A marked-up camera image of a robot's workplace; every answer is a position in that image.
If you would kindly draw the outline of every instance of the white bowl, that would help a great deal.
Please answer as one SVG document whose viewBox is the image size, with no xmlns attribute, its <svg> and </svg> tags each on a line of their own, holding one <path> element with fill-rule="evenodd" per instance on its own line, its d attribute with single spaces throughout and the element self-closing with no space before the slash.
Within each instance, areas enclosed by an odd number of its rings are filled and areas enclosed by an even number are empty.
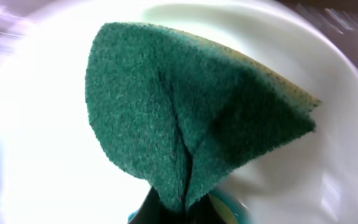
<svg viewBox="0 0 358 224">
<path fill-rule="evenodd" d="M 264 63 L 323 101 L 318 128 L 222 187 L 252 223 L 358 223 L 358 71 L 316 29 L 258 1 L 63 1 L 0 54 L 0 217 L 7 224 L 125 223 L 149 190 L 112 165 L 88 126 L 84 75 L 104 22 L 182 29 Z"/>
</svg>

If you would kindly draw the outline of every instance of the rough green texture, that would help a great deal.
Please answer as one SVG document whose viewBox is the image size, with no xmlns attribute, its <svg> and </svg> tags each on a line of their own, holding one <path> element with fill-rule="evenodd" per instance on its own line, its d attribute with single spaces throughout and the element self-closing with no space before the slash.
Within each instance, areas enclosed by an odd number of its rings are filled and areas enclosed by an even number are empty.
<svg viewBox="0 0 358 224">
<path fill-rule="evenodd" d="M 184 212 L 235 168 L 314 130 L 318 100 L 259 66 L 181 31 L 105 24 L 86 70 L 89 123 L 115 165 Z"/>
</svg>

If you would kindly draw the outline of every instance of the plate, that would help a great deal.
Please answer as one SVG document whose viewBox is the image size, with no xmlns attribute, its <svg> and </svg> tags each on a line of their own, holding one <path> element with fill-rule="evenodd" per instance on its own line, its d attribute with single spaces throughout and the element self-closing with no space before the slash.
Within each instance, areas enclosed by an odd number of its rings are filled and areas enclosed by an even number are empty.
<svg viewBox="0 0 358 224">
<path fill-rule="evenodd" d="M 61 1 L 0 56 L 0 221 L 125 223 L 149 185 L 111 164 L 88 125 L 84 75 L 104 22 L 153 22 L 247 54 L 323 101 L 317 131 L 221 183 L 252 223 L 358 223 L 358 71 L 274 3 Z"/>
</svg>

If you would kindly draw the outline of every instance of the pinched sponge fold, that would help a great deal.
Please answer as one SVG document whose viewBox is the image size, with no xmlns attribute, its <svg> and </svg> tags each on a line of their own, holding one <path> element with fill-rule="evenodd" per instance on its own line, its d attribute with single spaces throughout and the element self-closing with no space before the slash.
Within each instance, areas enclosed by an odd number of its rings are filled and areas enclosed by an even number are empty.
<svg viewBox="0 0 358 224">
<path fill-rule="evenodd" d="M 234 169 L 314 131 L 320 103 L 235 50 L 152 24 L 103 25 L 85 79 L 89 123 L 110 161 L 178 213 Z"/>
</svg>

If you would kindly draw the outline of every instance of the green sponge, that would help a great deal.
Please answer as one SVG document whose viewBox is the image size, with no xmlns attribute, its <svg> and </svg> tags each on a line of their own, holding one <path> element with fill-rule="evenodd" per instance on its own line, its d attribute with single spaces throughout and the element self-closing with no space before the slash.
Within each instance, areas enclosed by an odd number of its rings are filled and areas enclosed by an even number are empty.
<svg viewBox="0 0 358 224">
<path fill-rule="evenodd" d="M 239 52 L 151 24 L 98 32 L 86 69 L 89 123 L 106 155 L 187 211 L 231 171 L 314 130 L 319 104 Z"/>
</svg>

